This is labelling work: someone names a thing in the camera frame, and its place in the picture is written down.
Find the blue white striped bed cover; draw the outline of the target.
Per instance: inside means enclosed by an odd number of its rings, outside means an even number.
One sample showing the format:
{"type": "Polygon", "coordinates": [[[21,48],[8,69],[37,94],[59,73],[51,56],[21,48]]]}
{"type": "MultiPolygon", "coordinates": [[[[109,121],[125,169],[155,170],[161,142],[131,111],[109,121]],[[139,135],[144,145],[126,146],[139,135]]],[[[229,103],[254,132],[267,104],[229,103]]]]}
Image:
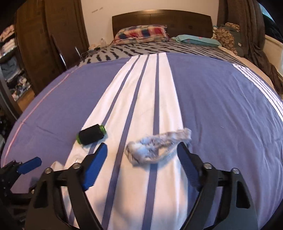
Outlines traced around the blue white striped bed cover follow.
{"type": "Polygon", "coordinates": [[[44,169],[81,162],[100,142],[78,133],[103,125],[107,157],[86,191],[104,229],[179,229],[198,192],[177,156],[184,142],[214,168],[239,169],[258,227],[282,202],[282,99],[254,66],[158,53],[88,63],[59,75],[22,113],[1,165],[41,158],[13,187],[44,169]]]}

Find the plaid red blue pillow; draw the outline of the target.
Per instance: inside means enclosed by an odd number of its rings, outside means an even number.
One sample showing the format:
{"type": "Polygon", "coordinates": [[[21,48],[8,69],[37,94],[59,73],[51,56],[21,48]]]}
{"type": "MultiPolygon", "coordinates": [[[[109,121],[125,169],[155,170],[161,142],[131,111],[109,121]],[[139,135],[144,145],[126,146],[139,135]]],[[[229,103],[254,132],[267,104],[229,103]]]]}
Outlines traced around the plaid red blue pillow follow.
{"type": "Polygon", "coordinates": [[[112,45],[140,44],[149,42],[168,42],[164,25],[139,25],[123,28],[117,32],[112,45]]]}

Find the dark wooden headboard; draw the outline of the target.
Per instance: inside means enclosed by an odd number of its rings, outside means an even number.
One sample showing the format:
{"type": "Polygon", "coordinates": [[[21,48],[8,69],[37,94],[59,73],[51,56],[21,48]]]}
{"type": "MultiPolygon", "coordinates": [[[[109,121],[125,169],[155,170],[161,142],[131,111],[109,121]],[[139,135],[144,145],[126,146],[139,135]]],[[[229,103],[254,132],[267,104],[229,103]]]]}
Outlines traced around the dark wooden headboard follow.
{"type": "Polygon", "coordinates": [[[145,10],[119,14],[112,17],[112,31],[138,25],[165,25],[170,37],[194,35],[211,38],[212,19],[209,15],[179,10],[145,10]]]}

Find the dark wooden wardrobe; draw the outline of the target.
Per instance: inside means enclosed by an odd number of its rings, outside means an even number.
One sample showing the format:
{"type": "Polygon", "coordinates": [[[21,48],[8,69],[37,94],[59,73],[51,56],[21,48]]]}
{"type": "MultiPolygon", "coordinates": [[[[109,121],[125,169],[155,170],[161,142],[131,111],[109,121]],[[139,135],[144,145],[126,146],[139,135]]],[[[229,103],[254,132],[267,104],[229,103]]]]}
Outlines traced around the dark wooden wardrobe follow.
{"type": "Polygon", "coordinates": [[[1,30],[10,24],[35,94],[66,71],[52,34],[71,38],[79,56],[89,46],[81,1],[1,1],[1,30]]]}

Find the white storage box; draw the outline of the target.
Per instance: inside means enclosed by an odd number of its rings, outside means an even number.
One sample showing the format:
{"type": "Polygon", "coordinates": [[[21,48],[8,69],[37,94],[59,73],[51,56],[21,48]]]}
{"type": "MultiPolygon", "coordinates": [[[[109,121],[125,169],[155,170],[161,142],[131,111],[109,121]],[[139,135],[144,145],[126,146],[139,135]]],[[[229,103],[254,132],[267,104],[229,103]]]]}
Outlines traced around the white storage box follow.
{"type": "Polygon", "coordinates": [[[274,65],[277,71],[282,75],[282,43],[268,35],[265,35],[264,53],[269,62],[274,65]]]}

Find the black thread spool green ends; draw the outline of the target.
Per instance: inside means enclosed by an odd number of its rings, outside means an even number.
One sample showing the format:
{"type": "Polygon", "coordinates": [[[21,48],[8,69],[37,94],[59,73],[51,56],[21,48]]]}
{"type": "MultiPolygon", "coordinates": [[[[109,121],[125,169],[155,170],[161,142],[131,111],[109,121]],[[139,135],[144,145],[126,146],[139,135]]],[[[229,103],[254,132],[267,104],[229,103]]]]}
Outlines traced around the black thread spool green ends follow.
{"type": "Polygon", "coordinates": [[[80,145],[89,145],[104,138],[106,129],[96,124],[77,133],[76,140],[80,145]]]}

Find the brown patterned cushion bag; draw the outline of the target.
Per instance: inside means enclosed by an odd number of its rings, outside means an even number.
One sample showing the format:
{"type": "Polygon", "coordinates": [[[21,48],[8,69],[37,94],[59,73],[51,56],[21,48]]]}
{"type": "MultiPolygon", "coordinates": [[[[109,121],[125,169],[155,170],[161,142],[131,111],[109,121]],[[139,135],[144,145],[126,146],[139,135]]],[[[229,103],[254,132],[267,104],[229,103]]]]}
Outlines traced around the brown patterned cushion bag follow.
{"type": "Polygon", "coordinates": [[[244,57],[239,25],[227,22],[220,27],[214,26],[213,37],[224,48],[232,51],[237,56],[244,57]]]}

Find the teal flat pillow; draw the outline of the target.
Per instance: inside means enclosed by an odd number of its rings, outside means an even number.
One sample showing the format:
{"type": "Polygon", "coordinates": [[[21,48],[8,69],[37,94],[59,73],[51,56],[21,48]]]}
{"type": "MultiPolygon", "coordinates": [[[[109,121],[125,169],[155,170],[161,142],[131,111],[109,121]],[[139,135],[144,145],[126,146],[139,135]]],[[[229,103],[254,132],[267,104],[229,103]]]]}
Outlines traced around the teal flat pillow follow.
{"type": "Polygon", "coordinates": [[[221,47],[221,43],[212,38],[199,37],[194,35],[178,35],[172,37],[173,40],[183,43],[183,44],[192,44],[192,45],[201,45],[205,47],[221,47]]]}

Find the dark chair by bed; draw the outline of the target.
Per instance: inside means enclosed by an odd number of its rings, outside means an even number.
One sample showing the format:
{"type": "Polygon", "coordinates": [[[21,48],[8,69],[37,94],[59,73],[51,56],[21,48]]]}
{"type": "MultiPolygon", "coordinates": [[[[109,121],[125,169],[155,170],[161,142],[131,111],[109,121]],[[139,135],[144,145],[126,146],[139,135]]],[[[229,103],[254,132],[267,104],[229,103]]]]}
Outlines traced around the dark chair by bed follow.
{"type": "Polygon", "coordinates": [[[73,43],[72,39],[63,33],[52,34],[51,39],[55,45],[55,49],[59,54],[59,58],[66,69],[70,69],[76,66],[80,62],[80,56],[77,53],[76,45],[73,43]]]}

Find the brown curtain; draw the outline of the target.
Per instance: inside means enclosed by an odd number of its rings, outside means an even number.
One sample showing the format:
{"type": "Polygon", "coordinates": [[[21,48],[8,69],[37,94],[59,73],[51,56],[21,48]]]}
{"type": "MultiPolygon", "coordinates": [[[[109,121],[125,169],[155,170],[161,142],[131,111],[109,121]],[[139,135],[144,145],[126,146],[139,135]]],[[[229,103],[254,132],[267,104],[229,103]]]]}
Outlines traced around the brown curtain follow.
{"type": "Polygon", "coordinates": [[[278,94],[282,94],[282,77],[264,53],[265,26],[257,1],[219,1],[217,24],[227,22],[240,26],[244,57],[257,66],[271,80],[278,94]]]}

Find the black white patterned blanket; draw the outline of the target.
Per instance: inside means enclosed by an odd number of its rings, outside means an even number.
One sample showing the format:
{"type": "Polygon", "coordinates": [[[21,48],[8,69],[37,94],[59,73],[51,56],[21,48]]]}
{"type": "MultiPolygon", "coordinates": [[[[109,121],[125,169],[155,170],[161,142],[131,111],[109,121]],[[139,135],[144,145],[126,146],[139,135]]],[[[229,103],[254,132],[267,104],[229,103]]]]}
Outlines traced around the black white patterned blanket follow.
{"type": "Polygon", "coordinates": [[[168,42],[149,42],[149,43],[136,43],[125,45],[109,45],[97,51],[88,52],[80,62],[80,65],[89,63],[98,63],[105,61],[113,61],[121,58],[129,58],[139,55],[150,55],[157,53],[183,53],[194,54],[204,57],[216,58],[219,60],[227,61],[244,65],[237,57],[218,47],[206,47],[202,45],[182,44],[173,39],[168,42]]]}

